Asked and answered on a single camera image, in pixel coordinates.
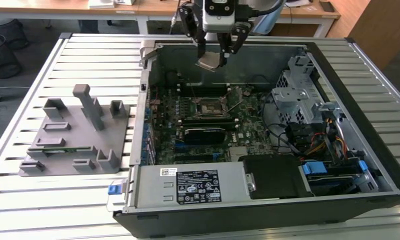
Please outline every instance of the black plastic cover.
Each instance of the black plastic cover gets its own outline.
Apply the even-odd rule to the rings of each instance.
[[[245,163],[246,173],[254,176],[253,199],[313,197],[306,189],[301,161],[294,155],[247,155],[239,161]]]

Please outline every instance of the blue latch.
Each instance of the blue latch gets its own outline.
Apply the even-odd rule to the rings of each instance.
[[[122,194],[122,185],[110,185],[109,186],[109,195],[121,195]]]
[[[369,170],[369,165],[367,165],[366,161],[361,160],[359,161],[359,166],[361,166],[363,172]]]
[[[213,156],[214,156],[214,161],[217,161],[217,160],[219,159],[221,155],[222,155],[221,152],[217,152],[217,153],[213,154]]]
[[[303,166],[302,169],[305,171],[305,174],[326,174],[327,167],[326,164],[322,161],[310,161]]]

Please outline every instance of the white label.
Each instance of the white label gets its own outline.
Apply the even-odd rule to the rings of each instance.
[[[134,11],[115,11],[117,14],[135,14]]]
[[[161,168],[161,176],[177,176],[178,168]]]

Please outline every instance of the blue tab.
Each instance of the blue tab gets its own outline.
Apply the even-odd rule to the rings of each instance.
[[[109,186],[109,195],[122,194],[122,185],[110,185]]]
[[[313,171],[310,170],[310,167],[307,165],[302,166],[302,169],[305,170],[305,174],[309,175],[313,173]]]
[[[361,166],[363,172],[369,170],[369,165],[367,165],[366,161],[361,160],[359,161],[359,166]]]
[[[326,174],[329,172],[326,164],[322,161],[310,161],[303,166],[305,174]]]

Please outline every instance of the green circuit board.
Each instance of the green circuit board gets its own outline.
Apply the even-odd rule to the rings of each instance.
[[[246,147],[249,155],[273,154],[275,149],[263,125],[259,108],[263,104],[265,92],[255,92],[249,86],[231,86],[225,96],[182,97],[177,88],[157,87],[151,92],[151,108],[154,116],[154,131],[157,138],[157,165],[197,163],[179,161],[179,157],[214,156],[209,162],[231,162],[230,148]],[[225,111],[214,112],[207,107],[199,113],[197,105],[203,101],[218,105],[225,97]],[[187,146],[183,141],[181,119],[197,118],[237,119],[238,127],[226,132],[222,144]]]

